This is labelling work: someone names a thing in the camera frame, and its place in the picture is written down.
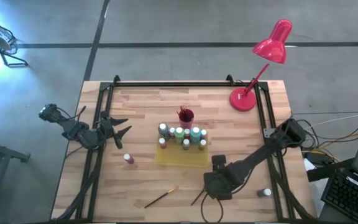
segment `red cup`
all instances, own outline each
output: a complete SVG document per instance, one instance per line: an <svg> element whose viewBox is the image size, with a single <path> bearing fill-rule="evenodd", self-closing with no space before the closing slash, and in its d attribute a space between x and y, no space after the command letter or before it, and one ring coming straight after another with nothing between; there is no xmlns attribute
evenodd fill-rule
<svg viewBox="0 0 358 224"><path fill-rule="evenodd" d="M194 120L194 113L192 112L192 110L186 109L187 110L187 115L189 117L191 117L190 121L182 121L181 117L179 116L179 122L180 122L180 127L183 129L191 129L191 125L193 124L193 120Z"/></svg>

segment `concrete floor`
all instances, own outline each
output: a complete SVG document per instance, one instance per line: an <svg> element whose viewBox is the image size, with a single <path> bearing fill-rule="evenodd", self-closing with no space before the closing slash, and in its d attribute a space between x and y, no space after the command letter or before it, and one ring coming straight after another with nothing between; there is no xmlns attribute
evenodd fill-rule
<svg viewBox="0 0 358 224"><path fill-rule="evenodd" d="M92 44L108 0L0 0L0 25L22 44ZM358 42L358 1L353 0L110 0L101 43L258 42L275 21L290 19L289 42ZM12 161L0 189L0 223L49 219L67 146L57 125L37 113L53 102L74 114L90 47L19 49L27 68L0 60L0 144L30 152ZM358 47L287 48L287 62L263 79L285 80L295 118L312 124L358 115ZM90 80L251 79L264 61L251 48L98 49ZM358 118L316 127L336 137ZM358 141L334 144L339 159L356 154Z"/></svg>

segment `small bottle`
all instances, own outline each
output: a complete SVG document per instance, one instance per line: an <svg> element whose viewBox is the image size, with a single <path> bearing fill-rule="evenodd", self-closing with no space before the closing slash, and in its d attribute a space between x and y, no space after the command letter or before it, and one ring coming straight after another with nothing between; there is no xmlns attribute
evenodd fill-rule
<svg viewBox="0 0 358 224"><path fill-rule="evenodd" d="M186 128L185 129L185 139L190 138L190 129Z"/></svg>
<svg viewBox="0 0 358 224"><path fill-rule="evenodd" d="M198 143L200 141L200 129L197 127L194 127L190 131L190 140L193 143Z"/></svg>
<svg viewBox="0 0 358 224"><path fill-rule="evenodd" d="M201 140L203 139L206 139L206 130L205 129L202 129L201 130L201 137L200 137Z"/></svg>
<svg viewBox="0 0 358 224"><path fill-rule="evenodd" d="M206 146L206 141L205 141L205 139L203 139L203 140L200 141L200 144L198 145L198 149L199 150L204 150L205 146Z"/></svg>
<svg viewBox="0 0 358 224"><path fill-rule="evenodd" d="M267 197L267 196L271 196L271 194L272 191L270 189L262 189L256 191L256 195L258 195L258 197Z"/></svg>
<svg viewBox="0 0 358 224"><path fill-rule="evenodd" d="M183 139L185 138L185 132L183 131L183 128L176 128L175 130L175 140L177 143L181 144Z"/></svg>
<svg viewBox="0 0 358 224"><path fill-rule="evenodd" d="M128 153L124 155L124 159L129 164L133 164L135 162L134 158L131 155L129 155Z"/></svg>
<svg viewBox="0 0 358 224"><path fill-rule="evenodd" d="M165 138L165 139L169 139L169 128L166 124L161 123L158 126L158 132L160 133L161 137Z"/></svg>
<svg viewBox="0 0 358 224"><path fill-rule="evenodd" d="M170 128L169 129L169 136L174 139L175 138L175 128Z"/></svg>
<svg viewBox="0 0 358 224"><path fill-rule="evenodd" d="M160 147L162 149L165 149L167 147L167 141L164 138L160 138L160 140L158 140L160 143Z"/></svg>
<svg viewBox="0 0 358 224"><path fill-rule="evenodd" d="M189 139L183 140L183 150L189 150L190 148L190 141Z"/></svg>

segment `wooden table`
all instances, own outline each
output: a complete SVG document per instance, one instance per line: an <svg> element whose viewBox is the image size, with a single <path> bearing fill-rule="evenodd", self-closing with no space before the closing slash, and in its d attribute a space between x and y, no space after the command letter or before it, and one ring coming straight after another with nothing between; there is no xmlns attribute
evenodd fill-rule
<svg viewBox="0 0 358 224"><path fill-rule="evenodd" d="M81 120L93 121L100 82L84 82L78 110L86 105ZM281 80L268 81L274 115L280 124L291 115L290 104ZM228 162L243 159L263 144L258 109L248 112L234 110L228 101L233 87L125 87L115 88L110 115L129 118L117 126L120 130L132 125L124 136L124 148L118 150L109 139L103 156L101 177L96 200L95 222L202 222L200 203L190 203L203 188L205 168L161 166L154 162L156 133L159 123L179 126L176 112L181 105L195 112L193 126L209 131L209 158L225 154ZM79 147L71 142L68 152ZM122 156L133 155L129 165ZM69 206L78 193L83 175L86 150L66 159L58 186L52 217ZM303 159L299 149L289 149L284 157L291 191L311 214L315 215ZM144 206L172 189L179 189L149 208ZM248 184L232 200L222 201L222 222L271 222L277 219L273 197L257 198L256 191L271 188L267 162L259 164ZM283 193L280 194L284 214L287 214ZM217 201L206 199L205 217L215 222L220 216Z"/></svg>

